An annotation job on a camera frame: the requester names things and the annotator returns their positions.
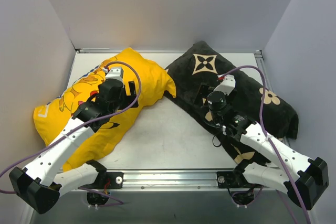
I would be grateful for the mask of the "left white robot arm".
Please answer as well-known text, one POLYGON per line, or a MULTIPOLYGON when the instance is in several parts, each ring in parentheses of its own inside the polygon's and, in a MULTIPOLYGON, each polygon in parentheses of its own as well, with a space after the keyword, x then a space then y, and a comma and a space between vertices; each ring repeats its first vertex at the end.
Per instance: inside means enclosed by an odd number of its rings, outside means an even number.
POLYGON ((82 186, 100 188, 109 181, 107 169, 98 161, 89 160, 80 167, 60 173, 62 165, 88 138, 110 118, 128 108, 138 106, 140 88, 117 79, 107 79, 98 86, 98 93, 78 106, 66 126, 53 142, 24 168, 15 167, 9 173, 14 192, 39 214, 48 212, 58 199, 82 186))

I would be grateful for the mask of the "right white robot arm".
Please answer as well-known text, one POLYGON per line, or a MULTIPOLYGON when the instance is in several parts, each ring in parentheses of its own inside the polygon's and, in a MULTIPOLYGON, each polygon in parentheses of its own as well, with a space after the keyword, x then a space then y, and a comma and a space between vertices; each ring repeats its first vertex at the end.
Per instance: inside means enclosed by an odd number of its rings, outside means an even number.
POLYGON ((311 210, 329 185, 326 161, 311 159, 263 133, 258 122, 233 109, 228 103, 231 97, 225 85, 213 88, 203 84, 194 102, 209 109, 212 121, 208 125, 218 130, 224 141, 249 146, 266 159, 262 164, 244 159, 234 170, 234 183, 273 188, 287 194, 297 206, 311 210))

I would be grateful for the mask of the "yellow printed pillowcase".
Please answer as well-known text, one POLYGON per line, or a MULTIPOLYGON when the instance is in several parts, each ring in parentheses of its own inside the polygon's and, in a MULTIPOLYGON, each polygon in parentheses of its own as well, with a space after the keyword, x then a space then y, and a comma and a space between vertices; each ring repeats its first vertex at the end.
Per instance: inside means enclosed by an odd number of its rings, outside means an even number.
POLYGON ((110 154, 133 126, 143 107, 152 106, 163 97, 165 91, 176 96, 175 83, 163 68, 154 61, 144 59, 132 48, 127 48, 82 76, 53 101, 34 109, 35 128, 45 145, 49 145, 56 138, 78 106, 98 92, 98 85, 105 80, 103 68, 110 62, 114 62, 115 66, 125 62, 133 67, 132 70, 123 67, 123 81, 133 81, 136 88, 141 89, 139 105, 112 117, 97 133, 81 144, 63 164, 62 169, 65 172, 91 159, 99 160, 110 154))

